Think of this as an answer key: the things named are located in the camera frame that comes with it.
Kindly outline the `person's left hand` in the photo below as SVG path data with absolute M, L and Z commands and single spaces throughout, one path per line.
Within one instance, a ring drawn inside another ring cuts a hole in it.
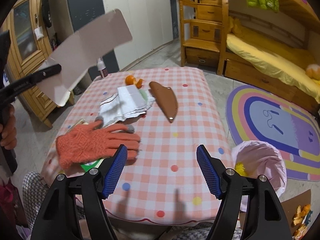
M 9 105 L 7 109 L 9 111 L 9 119 L 5 126 L 1 125 L 1 146 L 7 150 L 13 150 L 17 145 L 15 109 L 13 105 Z

